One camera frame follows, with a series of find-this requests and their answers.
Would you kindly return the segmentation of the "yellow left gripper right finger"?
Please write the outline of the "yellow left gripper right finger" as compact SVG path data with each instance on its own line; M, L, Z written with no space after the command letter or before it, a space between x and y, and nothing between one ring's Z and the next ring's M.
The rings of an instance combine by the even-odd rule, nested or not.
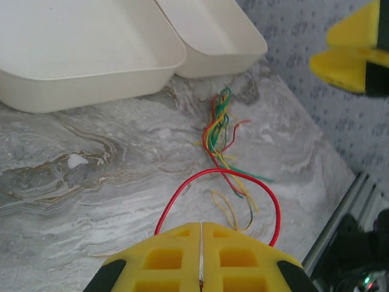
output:
M252 237L202 224L202 291L317 291L301 263Z

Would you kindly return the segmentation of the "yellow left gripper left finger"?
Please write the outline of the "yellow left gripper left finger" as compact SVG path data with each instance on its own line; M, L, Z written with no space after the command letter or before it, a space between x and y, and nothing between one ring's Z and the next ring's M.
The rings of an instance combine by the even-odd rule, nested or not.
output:
M200 223L187 223L108 257L85 291L199 291Z

